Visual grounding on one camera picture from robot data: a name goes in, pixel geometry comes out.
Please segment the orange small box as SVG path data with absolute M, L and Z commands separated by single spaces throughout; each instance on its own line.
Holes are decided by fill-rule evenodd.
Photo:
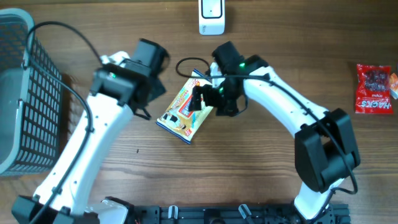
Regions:
M 395 73 L 392 73 L 389 77 L 389 87 L 393 99 L 398 99 L 398 77 Z

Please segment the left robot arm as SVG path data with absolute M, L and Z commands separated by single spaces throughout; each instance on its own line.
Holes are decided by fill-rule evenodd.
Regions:
M 77 127 L 50 174 L 33 196 L 19 196 L 12 207 L 18 223 L 129 223 L 134 207 L 107 197 L 88 204 L 91 189 L 112 143 L 147 104 L 165 93 L 159 80 L 169 53 L 140 39 L 129 56 L 101 58 Z

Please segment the cream snack bag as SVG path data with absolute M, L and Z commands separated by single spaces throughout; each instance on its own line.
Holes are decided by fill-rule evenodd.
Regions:
M 201 100 L 201 110 L 189 110 L 193 97 L 193 88 L 195 86 L 211 84 L 205 79 L 200 79 L 204 75 L 196 69 L 193 70 L 192 76 L 194 78 L 187 80 L 164 114 L 156 121 L 158 126 L 164 128 L 187 144 L 191 144 L 194 134 L 213 110 L 213 107 L 206 106 L 203 100 Z

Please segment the red snack packet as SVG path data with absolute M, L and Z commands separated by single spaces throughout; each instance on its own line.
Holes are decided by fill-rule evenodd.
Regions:
M 356 65 L 358 87 L 355 113 L 392 114 L 389 75 L 390 66 Z

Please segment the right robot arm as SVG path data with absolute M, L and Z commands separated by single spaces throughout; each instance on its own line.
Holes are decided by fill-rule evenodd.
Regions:
M 228 41 L 212 52 L 206 73 L 211 84 L 193 89 L 189 109 L 216 108 L 218 116 L 237 116 L 240 96 L 262 105 L 294 137 L 295 169 L 302 180 L 294 199 L 297 215 L 315 223 L 326 214 L 337 191 L 354 195 L 353 170 L 360 156 L 350 116 L 340 108 L 329 111 L 286 84 L 260 56 L 244 58 Z

